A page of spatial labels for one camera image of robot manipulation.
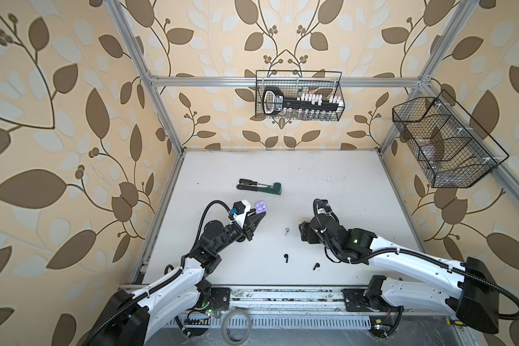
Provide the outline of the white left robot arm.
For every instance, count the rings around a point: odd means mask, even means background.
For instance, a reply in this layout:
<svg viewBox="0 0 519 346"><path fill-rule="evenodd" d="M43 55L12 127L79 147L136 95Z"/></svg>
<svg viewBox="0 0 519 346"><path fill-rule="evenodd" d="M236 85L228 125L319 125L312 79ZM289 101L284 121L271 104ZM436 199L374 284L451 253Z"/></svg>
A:
<svg viewBox="0 0 519 346"><path fill-rule="evenodd" d="M251 204L246 200L232 207L223 201L209 205L223 207L229 222L202 217L180 266L136 291L116 292L82 338L83 345L144 345L168 322L210 301L211 284L206 278L221 263L221 251L235 242L251 241L268 206L264 201Z"/></svg>

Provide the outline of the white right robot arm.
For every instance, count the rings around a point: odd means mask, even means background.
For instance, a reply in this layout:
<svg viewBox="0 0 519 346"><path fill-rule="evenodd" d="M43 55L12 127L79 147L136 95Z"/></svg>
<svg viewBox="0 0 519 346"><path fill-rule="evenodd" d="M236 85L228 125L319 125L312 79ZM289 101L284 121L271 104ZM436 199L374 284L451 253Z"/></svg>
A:
<svg viewBox="0 0 519 346"><path fill-rule="evenodd" d="M346 229L327 200L314 200L313 212L310 221L298 226L301 240L323 245L331 262L373 265L412 278L399 282L373 276L364 294L372 309L441 311L486 334L497 334L501 320L519 320L519 297L498 285L484 262L472 257L446 260L396 245L364 229Z"/></svg>

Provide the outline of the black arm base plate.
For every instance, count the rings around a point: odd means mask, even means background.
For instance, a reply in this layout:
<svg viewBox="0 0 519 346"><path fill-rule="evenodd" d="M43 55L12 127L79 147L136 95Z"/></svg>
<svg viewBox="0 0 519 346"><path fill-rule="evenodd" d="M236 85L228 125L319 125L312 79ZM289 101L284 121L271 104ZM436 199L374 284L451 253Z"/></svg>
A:
<svg viewBox="0 0 519 346"><path fill-rule="evenodd" d="M196 309L208 314L214 311L227 310L230 304L231 292L232 290L228 287L207 288L200 294Z"/></svg>

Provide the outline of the green black-handled hand tool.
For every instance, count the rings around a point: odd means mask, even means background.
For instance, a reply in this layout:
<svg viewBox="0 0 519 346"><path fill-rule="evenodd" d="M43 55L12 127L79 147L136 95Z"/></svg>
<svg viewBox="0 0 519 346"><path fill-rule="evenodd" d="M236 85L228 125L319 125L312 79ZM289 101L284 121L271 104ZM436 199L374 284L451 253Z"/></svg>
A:
<svg viewBox="0 0 519 346"><path fill-rule="evenodd" d="M281 195L282 193L282 185L281 183L274 183L273 185L250 185L250 184L238 184L236 186L237 190L245 190L259 193L267 193L271 195Z"/></svg>

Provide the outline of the cream earbud charging case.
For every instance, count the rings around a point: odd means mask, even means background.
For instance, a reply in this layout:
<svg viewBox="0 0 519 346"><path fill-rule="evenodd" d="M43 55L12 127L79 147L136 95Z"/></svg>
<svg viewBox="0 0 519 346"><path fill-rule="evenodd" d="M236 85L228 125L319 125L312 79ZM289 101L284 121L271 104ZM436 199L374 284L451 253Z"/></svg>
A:
<svg viewBox="0 0 519 346"><path fill-rule="evenodd" d="M309 223L311 221L310 218L300 218L298 220L298 225L302 224L302 223Z"/></svg>

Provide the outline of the socket set rail in basket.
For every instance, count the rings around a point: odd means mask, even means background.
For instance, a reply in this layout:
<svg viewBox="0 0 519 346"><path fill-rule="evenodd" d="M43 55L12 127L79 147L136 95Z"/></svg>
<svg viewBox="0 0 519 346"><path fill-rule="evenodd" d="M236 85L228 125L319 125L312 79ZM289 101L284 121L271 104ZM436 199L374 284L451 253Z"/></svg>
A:
<svg viewBox="0 0 519 346"><path fill-rule="evenodd" d="M305 92L283 92L278 87L268 86L259 99L265 115L293 116L307 113L313 115L337 115L345 109L343 98L338 95L325 97L321 94Z"/></svg>

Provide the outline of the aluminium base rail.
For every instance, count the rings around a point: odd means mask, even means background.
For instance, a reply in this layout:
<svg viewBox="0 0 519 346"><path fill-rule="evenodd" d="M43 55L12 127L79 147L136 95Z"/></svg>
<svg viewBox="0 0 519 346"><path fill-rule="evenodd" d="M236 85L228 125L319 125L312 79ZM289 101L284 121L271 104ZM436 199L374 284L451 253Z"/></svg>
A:
<svg viewBox="0 0 519 346"><path fill-rule="evenodd" d="M229 308L246 309L250 314L362 314L386 315L373 312L347 312L342 291L348 288L366 289L364 286L282 286L282 285L214 285L232 290Z"/></svg>

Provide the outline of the purple earbud charging case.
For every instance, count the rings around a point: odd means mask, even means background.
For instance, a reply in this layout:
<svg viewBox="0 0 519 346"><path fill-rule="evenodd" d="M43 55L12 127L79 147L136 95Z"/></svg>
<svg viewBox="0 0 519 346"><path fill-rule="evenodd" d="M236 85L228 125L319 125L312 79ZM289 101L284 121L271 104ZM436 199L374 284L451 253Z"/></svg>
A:
<svg viewBox="0 0 519 346"><path fill-rule="evenodd" d="M258 200L255 203L255 213L256 214L266 213L267 211L268 211L268 206L264 200Z"/></svg>

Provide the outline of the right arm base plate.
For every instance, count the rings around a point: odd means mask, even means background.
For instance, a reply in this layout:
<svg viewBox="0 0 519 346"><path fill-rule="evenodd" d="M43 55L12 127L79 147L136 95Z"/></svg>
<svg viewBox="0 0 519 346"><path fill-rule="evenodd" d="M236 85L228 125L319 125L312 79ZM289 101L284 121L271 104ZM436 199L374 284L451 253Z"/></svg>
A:
<svg viewBox="0 0 519 346"><path fill-rule="evenodd" d="M347 312L373 312L386 314L399 312L398 306L393 306L383 299L382 291L374 289L348 288L342 291Z"/></svg>

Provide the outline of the grey tape roll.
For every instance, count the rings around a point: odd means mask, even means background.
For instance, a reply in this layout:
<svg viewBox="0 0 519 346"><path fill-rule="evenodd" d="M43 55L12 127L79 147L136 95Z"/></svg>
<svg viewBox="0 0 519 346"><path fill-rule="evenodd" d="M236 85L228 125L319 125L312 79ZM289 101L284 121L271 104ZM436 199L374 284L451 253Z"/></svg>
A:
<svg viewBox="0 0 519 346"><path fill-rule="evenodd" d="M227 345L244 345L252 334L252 319L248 311L231 310L221 323L221 336Z"/></svg>

